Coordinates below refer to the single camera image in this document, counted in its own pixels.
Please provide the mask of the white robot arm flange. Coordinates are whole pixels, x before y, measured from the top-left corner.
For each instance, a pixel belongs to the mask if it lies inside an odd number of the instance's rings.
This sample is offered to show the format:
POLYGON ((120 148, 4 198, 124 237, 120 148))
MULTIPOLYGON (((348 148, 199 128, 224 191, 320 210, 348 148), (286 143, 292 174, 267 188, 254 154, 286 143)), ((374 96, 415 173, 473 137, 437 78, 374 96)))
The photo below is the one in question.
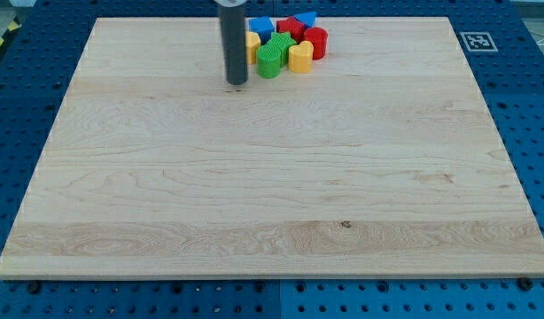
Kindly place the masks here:
POLYGON ((244 5, 247 0, 214 0, 218 5, 222 7, 238 7, 240 5, 244 5))

